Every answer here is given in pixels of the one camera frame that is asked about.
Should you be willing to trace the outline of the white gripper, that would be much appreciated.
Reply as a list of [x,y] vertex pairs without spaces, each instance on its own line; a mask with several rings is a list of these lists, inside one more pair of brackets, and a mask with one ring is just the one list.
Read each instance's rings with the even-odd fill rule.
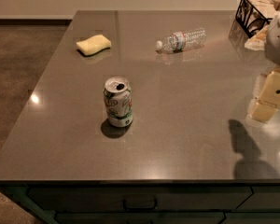
[[[280,11],[276,13],[268,27],[265,56],[271,62],[280,64]],[[248,116],[260,122],[269,121],[280,108],[280,66],[268,74],[257,76],[253,95]]]

